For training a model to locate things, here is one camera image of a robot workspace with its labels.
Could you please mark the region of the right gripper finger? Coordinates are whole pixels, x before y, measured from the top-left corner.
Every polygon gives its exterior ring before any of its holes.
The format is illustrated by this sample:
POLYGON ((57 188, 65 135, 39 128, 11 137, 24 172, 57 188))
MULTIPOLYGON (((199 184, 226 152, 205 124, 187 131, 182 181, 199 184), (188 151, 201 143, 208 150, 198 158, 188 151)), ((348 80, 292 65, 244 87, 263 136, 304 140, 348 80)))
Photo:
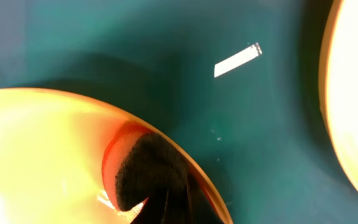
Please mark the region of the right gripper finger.
POLYGON ((223 224, 195 176, 188 175, 179 195, 169 190, 152 194, 131 224, 223 224))

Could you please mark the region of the orange sponge with green scourer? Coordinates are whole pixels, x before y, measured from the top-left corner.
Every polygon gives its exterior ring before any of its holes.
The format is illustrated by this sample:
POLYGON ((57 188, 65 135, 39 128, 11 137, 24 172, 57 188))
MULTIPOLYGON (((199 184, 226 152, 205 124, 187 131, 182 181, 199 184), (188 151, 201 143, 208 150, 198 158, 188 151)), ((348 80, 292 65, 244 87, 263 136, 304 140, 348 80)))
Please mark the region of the orange sponge with green scourer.
POLYGON ((102 160, 104 189, 114 207, 127 212, 154 193, 186 191, 188 165, 162 135, 137 123, 124 123, 102 160))

